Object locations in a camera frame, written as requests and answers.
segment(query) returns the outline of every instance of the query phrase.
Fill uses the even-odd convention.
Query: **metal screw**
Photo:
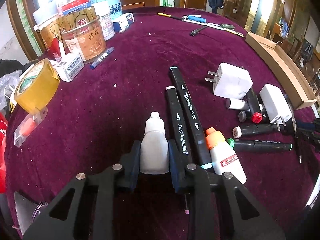
[[[84,179],[85,178],[85,174],[84,173],[78,173],[76,178],[77,179]]]
[[[117,163],[117,164],[113,165],[112,168],[113,168],[115,171],[119,171],[119,170],[122,169],[122,165],[119,164],[119,163]]]
[[[197,165],[195,165],[194,163],[189,163],[188,165],[187,165],[187,168],[189,169],[189,170],[195,170],[196,168],[197,168]]]
[[[232,174],[231,172],[229,172],[229,171],[226,171],[226,172],[224,173],[224,176],[225,176],[225,178],[227,178],[227,179],[232,179],[232,178],[233,178],[233,174]]]

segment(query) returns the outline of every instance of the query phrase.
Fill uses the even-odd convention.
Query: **packing tape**
[[[14,100],[29,114],[36,114],[52,99],[59,76],[46,58],[35,64],[17,85]]]

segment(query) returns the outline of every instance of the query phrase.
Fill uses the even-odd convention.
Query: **green marker cap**
[[[235,140],[233,140],[232,138],[228,138],[226,140],[226,142],[231,146],[231,148],[233,149],[233,147],[235,146]]]

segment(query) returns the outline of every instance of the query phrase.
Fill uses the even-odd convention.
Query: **table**
[[[165,98],[172,85],[169,67],[179,67],[204,129],[221,130],[225,138],[239,125],[238,111],[226,109],[225,98],[212,94],[204,80],[221,62],[244,66],[256,93],[266,83],[280,84],[244,38],[212,28],[196,37],[189,33],[198,25],[156,15],[201,14],[208,22],[233,24],[212,13],[185,8],[136,8],[135,23],[116,34],[107,46],[115,51],[96,69],[88,65],[71,82],[61,81],[48,104],[46,119],[21,148],[13,144],[13,132],[26,112],[16,107],[9,121],[5,161],[7,194],[14,222],[14,191],[34,201],[49,202],[80,172],[95,174],[117,163],[142,140],[145,121],[152,111],[164,120],[166,137],[173,138]],[[245,30],[236,25],[236,31]],[[296,118],[311,122],[311,108],[296,111]],[[292,142],[280,133],[256,139]],[[298,217],[319,174],[319,158],[304,145],[303,163],[294,151],[277,154],[237,153],[247,175],[245,186],[287,229]],[[188,215],[179,205],[169,174],[141,175],[132,195],[115,199],[116,234],[119,239],[186,239]]]

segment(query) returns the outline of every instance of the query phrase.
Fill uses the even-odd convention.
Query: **white power adapter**
[[[292,113],[280,88],[265,84],[260,91],[260,96],[266,108],[270,123],[276,123],[277,125],[283,124],[285,126],[285,122],[292,117]]]
[[[221,63],[216,73],[208,71],[208,74],[215,76],[205,80],[213,83],[213,93],[219,97],[242,99],[252,87],[247,70],[227,63]]]

